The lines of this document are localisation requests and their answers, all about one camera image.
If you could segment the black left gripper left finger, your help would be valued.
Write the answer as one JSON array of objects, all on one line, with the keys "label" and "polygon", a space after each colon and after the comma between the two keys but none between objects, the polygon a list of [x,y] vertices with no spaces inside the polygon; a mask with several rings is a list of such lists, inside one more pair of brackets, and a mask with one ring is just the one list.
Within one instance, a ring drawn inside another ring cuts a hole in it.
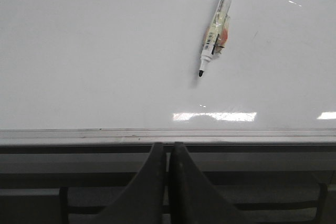
[{"label": "black left gripper left finger", "polygon": [[166,153],[155,143],[126,189],[97,215],[97,223],[161,223],[165,173]]}]

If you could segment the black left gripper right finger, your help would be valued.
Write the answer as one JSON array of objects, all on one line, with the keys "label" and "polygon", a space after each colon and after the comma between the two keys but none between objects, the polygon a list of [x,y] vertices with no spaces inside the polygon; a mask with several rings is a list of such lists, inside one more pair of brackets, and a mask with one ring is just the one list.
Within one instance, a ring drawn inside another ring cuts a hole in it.
[{"label": "black left gripper right finger", "polygon": [[172,223],[246,222],[198,169],[182,142],[174,143],[170,154],[169,205]]}]

